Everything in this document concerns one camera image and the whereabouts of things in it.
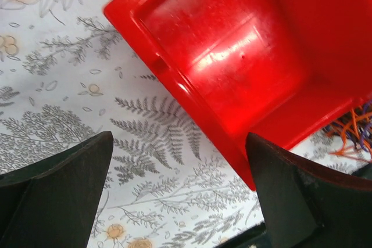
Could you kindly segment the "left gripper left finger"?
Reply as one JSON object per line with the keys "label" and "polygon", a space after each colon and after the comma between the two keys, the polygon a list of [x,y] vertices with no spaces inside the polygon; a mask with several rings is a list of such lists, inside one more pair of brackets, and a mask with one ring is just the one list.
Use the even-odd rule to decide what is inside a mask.
{"label": "left gripper left finger", "polygon": [[101,132],[1,175],[1,247],[87,247],[113,153]]}

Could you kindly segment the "red three-compartment bin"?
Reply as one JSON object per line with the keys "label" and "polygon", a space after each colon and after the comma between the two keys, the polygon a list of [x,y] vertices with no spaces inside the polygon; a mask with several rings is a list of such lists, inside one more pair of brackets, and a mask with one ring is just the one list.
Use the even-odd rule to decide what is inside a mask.
{"label": "red three-compartment bin", "polygon": [[248,133],[290,149],[371,99],[371,0],[111,0],[103,12],[251,189]]}

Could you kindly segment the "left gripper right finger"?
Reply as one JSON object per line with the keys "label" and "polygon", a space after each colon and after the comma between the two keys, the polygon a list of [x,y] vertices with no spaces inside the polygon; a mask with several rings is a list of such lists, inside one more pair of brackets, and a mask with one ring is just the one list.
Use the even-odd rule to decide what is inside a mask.
{"label": "left gripper right finger", "polygon": [[254,133],[246,152],[272,247],[371,247],[371,164],[345,174]]}

